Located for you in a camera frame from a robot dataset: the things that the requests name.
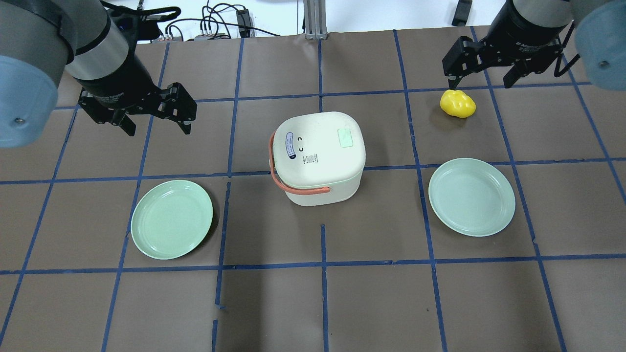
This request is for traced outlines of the green plate near moving arm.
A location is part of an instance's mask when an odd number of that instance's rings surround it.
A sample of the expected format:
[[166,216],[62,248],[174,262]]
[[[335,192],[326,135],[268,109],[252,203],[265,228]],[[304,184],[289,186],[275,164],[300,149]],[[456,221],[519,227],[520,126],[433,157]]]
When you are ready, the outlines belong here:
[[514,218],[516,199],[508,179],[474,158],[443,163],[430,178],[430,205],[444,225],[474,238],[504,230]]

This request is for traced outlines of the green plate near idle arm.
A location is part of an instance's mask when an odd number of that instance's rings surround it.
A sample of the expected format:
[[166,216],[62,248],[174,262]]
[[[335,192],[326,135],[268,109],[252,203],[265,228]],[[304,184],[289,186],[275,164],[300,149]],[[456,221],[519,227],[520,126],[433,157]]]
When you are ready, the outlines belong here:
[[206,237],[213,222],[208,192],[189,180],[161,183],[134,208],[130,233],[142,254],[170,260],[192,252]]

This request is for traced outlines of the idle silver robot arm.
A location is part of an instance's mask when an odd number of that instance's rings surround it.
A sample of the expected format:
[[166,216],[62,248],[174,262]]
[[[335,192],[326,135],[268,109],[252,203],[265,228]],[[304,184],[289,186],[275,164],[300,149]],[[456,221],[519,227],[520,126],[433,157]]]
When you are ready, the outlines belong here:
[[135,53],[179,7],[131,9],[105,0],[3,0],[0,144],[36,141],[58,102],[63,73],[81,87],[78,107],[98,124],[134,136],[132,114],[175,122],[190,134],[197,103],[181,83],[154,84]]

